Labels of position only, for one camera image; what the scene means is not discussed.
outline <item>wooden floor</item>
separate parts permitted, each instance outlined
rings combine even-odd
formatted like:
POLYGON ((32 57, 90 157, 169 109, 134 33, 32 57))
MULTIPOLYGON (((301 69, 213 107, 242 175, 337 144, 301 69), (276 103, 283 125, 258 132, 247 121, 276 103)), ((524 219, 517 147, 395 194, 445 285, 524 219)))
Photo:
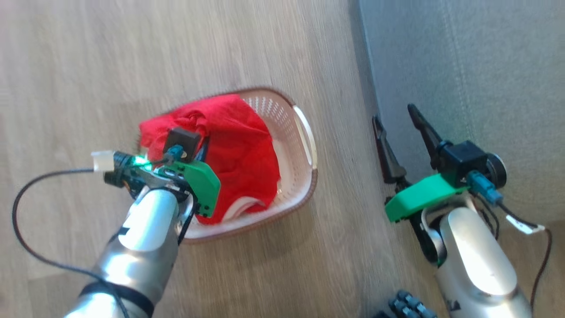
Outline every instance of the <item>wooden floor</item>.
MULTIPOLYGON (((0 317, 59 317, 84 277, 44 266, 8 221, 16 189, 90 152, 132 151, 137 123, 199 96, 272 85, 309 119, 319 183, 307 207, 256 231, 182 246, 155 317, 371 317, 396 290, 446 317, 408 224, 391 225, 369 116, 377 110, 356 1, 0 2, 0 317)), ((131 204, 100 175, 30 190, 20 223, 49 257, 91 266, 131 204)), ((562 316, 565 234, 537 317, 562 316)), ((543 235, 502 245, 529 294, 543 235)))

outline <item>green 3d-printed part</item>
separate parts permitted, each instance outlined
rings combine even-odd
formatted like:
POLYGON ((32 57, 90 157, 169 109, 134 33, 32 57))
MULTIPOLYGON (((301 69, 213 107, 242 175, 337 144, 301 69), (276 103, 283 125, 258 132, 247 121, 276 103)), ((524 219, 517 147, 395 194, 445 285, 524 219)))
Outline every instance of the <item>green 3d-printed part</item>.
POLYGON ((212 168, 205 162, 194 160, 189 164, 175 161, 167 169, 181 174, 188 182, 200 204, 198 214, 212 217, 220 193, 220 179, 212 168))
POLYGON ((390 222, 409 218, 412 214, 467 190, 454 188, 441 174, 435 174, 397 193, 385 206, 390 222))

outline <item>gray fabric wall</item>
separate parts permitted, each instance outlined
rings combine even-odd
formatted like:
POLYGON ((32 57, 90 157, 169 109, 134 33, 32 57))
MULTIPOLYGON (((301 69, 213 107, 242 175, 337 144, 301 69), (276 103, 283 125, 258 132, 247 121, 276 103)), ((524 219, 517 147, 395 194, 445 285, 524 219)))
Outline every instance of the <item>gray fabric wall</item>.
POLYGON ((565 10, 549 1, 361 0, 381 119, 412 181, 432 171, 406 105, 508 168, 506 204, 565 219, 565 10))

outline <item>red garment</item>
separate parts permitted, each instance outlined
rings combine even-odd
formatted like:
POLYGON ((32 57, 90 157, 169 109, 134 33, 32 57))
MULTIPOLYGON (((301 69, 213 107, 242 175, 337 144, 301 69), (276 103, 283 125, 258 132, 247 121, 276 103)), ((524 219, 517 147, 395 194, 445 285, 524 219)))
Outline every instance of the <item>red garment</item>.
POLYGON ((183 105, 171 113, 140 123, 142 147, 149 160, 160 160, 170 129, 182 127, 209 136, 206 163, 221 182, 218 203, 203 224, 222 221, 231 204, 243 196, 259 199, 247 212, 268 207, 277 193, 279 163, 265 123, 238 95, 224 95, 183 105))

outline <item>laundry basket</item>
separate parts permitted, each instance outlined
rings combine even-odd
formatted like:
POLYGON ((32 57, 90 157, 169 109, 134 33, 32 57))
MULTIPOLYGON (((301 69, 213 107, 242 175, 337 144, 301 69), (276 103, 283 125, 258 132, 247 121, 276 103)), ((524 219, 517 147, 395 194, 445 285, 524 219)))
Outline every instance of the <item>laundry basket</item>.
POLYGON ((281 176, 277 195, 265 211, 243 213, 219 224, 203 225, 193 218, 185 234, 185 243, 240 233, 285 216, 308 201, 318 180, 314 136, 306 117, 291 99, 267 87, 225 94, 239 94, 269 129, 281 176))

